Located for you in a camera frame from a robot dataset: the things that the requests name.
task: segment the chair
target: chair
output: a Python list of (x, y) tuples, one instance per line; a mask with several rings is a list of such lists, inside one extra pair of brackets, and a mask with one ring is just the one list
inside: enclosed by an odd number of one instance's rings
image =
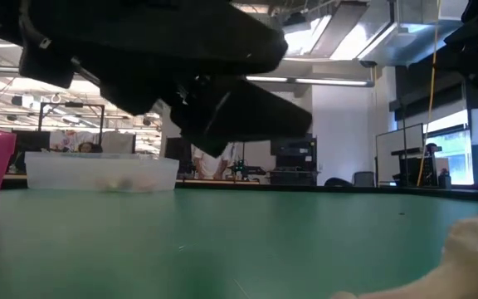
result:
[(375, 173), (360, 171), (354, 174), (354, 187), (375, 187)]

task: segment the window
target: window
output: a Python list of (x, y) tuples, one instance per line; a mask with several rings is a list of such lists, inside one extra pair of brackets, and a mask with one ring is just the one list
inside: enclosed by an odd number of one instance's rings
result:
[[(468, 110), (462, 110), (439, 120), (432, 121), (429, 124), (429, 132), (444, 130), (456, 125), (467, 125)], [(423, 125), (423, 133), (427, 132), (427, 125)]]
[(474, 183), (469, 130), (431, 137), (427, 139), (427, 143), (442, 147), (442, 152), (435, 153), (435, 156), (448, 159), (453, 184)]

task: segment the green table surface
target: green table surface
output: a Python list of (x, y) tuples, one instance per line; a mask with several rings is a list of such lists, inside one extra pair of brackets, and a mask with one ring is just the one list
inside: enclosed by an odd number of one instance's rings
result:
[(370, 292), (431, 270), (448, 227), (475, 215), (391, 194), (2, 191), (0, 298)]

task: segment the fluorescent light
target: fluorescent light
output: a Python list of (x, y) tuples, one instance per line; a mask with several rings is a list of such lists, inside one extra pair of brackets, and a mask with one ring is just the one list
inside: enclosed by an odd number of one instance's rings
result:
[(270, 76), (247, 76), (246, 79), (253, 82), (287, 82), (287, 78)]
[(74, 116), (62, 116), (62, 119), (72, 122), (74, 124), (80, 124), (80, 119)]
[(53, 112), (56, 112), (59, 115), (66, 115), (67, 114), (64, 110), (60, 110), (58, 108), (53, 108), (50, 105), (45, 105), (44, 109), (46, 109), (46, 108), (47, 108), (47, 111), (52, 110)]
[(375, 41), (373, 41), (370, 45), (368, 45), (368, 47), (366, 47), (364, 49), (364, 51), (362, 51), (357, 56), (357, 58), (358, 59), (365, 58), (368, 54), (370, 54), (371, 51), (373, 51), (373, 49), (375, 49), (377, 46), (379, 46), (379, 44), (382, 41), (384, 41), (384, 39), (387, 38), (388, 35), (390, 35), (390, 33), (392, 33), (392, 31), (394, 31), (394, 29), (396, 29), (397, 27), (398, 27), (397, 23), (394, 23), (394, 24), (390, 25), (390, 27), (385, 32), (383, 32), (378, 38), (376, 38)]
[(366, 86), (366, 81), (348, 81), (333, 79), (295, 79), (296, 83), (312, 85), (331, 85), (331, 86)]

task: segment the blurry white object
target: blurry white object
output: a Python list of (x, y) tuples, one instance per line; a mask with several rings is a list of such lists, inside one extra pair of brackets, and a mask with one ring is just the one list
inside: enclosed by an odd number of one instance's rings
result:
[[(352, 299), (345, 292), (332, 299)], [(405, 287), (359, 299), (478, 299), (478, 218), (460, 221), (450, 231), (441, 265)]]
[(134, 148), (134, 138), (134, 134), (106, 132), (101, 143), (103, 153), (130, 154)]
[(173, 190), (178, 161), (142, 154), (25, 154), (30, 189), (116, 192)]

